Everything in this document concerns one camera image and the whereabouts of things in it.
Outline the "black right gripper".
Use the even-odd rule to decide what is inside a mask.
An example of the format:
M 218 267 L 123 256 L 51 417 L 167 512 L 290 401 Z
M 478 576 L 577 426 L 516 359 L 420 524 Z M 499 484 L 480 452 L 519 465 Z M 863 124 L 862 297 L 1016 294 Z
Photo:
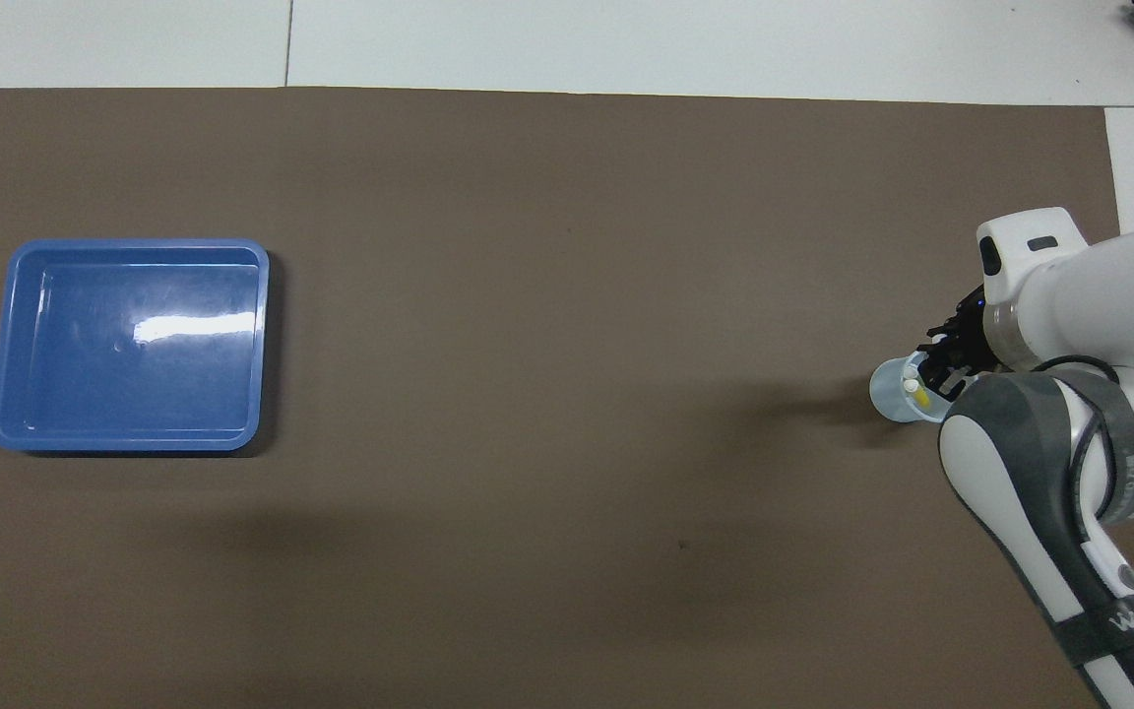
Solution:
M 926 357 L 917 365 L 919 381 L 942 400 L 957 400 L 981 372 L 995 371 L 995 351 L 985 337 L 985 294 L 979 286 L 957 304 L 954 315 L 926 329 L 926 354 L 950 355 L 948 360 Z

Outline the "translucent plastic cup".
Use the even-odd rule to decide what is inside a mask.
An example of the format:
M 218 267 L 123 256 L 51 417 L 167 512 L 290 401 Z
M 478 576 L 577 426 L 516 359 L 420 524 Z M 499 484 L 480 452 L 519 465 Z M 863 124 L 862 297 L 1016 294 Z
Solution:
M 926 357 L 926 346 L 922 346 L 921 349 L 914 351 L 906 357 L 888 358 L 875 368 L 869 381 L 869 396 L 873 408 L 882 417 L 899 423 L 919 421 L 940 423 L 945 417 L 948 417 L 954 400 L 942 400 L 939 396 L 926 390 L 930 395 L 931 408 L 919 410 L 911 404 L 908 395 L 902 390 L 902 381 L 905 380 L 902 377 L 902 369 L 905 366 L 917 368 L 919 363 Z

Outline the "blue plastic tray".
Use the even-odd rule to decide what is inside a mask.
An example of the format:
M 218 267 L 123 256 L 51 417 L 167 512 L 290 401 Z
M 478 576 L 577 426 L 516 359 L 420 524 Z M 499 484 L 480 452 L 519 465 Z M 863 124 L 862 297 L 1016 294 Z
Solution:
M 226 454 L 257 434 L 271 259 L 239 238 L 35 239 L 6 265 L 0 448 Z

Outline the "brown table mat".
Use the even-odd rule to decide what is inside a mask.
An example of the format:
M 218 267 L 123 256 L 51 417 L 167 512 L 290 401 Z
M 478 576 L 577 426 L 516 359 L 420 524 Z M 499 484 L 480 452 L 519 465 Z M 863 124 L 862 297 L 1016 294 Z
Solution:
M 246 448 L 0 448 L 0 709 L 1097 709 L 868 398 L 1036 206 L 1119 233 L 1102 109 L 0 91 L 0 306 L 272 259 Z

